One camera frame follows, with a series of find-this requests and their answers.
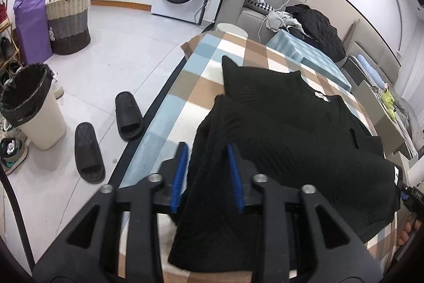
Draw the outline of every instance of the slide sandal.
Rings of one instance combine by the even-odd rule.
[[[116,123],[121,138],[125,141],[134,140],[144,129],[143,117],[133,94],[119,93],[115,97]]]
[[[85,181],[97,184],[105,178],[102,154],[90,123],[81,123],[75,130],[75,163]]]

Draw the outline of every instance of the purple bag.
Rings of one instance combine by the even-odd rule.
[[[26,64],[43,63],[52,56],[46,0],[15,0],[15,25]]]

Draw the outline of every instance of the tile floor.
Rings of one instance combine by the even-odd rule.
[[[100,187],[85,182],[77,172],[76,126],[84,121],[93,124],[107,182],[126,146],[116,126],[116,94],[133,93],[144,114],[183,58],[179,46],[201,32],[190,23],[113,7],[91,7],[89,28],[88,47],[47,61],[59,73],[65,90],[58,99],[67,124],[65,136],[47,151],[30,144],[24,163],[9,175],[36,262]],[[4,198],[6,243],[28,269],[10,204]]]

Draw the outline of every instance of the human hand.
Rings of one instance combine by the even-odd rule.
[[[403,230],[402,230],[402,232],[400,234],[400,237],[399,237],[399,239],[397,241],[397,245],[398,246],[402,246],[403,244],[407,243],[408,240],[409,240],[409,233],[412,230],[412,225],[411,225],[411,222],[410,222],[411,221],[411,217],[412,217],[412,214],[409,214],[408,217],[406,218],[405,225],[404,225]],[[420,221],[415,221],[415,223],[414,223],[414,229],[415,230],[418,230],[418,229],[420,229],[420,227],[421,227],[421,222]]]

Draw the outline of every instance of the black garment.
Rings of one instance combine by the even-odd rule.
[[[306,34],[302,33],[299,29],[296,27],[288,27],[287,31],[293,35],[295,38],[298,38],[299,40],[302,40],[303,42],[306,42],[308,45],[311,45],[315,48],[320,49],[320,45],[317,40],[314,40],[307,36]]]
[[[323,13],[305,4],[286,7],[285,11],[300,22],[305,33],[318,42],[317,48],[328,55],[332,61],[338,62],[346,56],[342,40],[337,35],[337,29],[330,24],[330,20]]]
[[[393,220],[394,165],[340,97],[318,97],[298,72],[240,68],[226,57],[222,64],[227,96],[216,97],[198,128],[171,264],[223,272],[257,263],[261,219],[237,212],[228,143],[282,185],[315,185],[363,241]]]

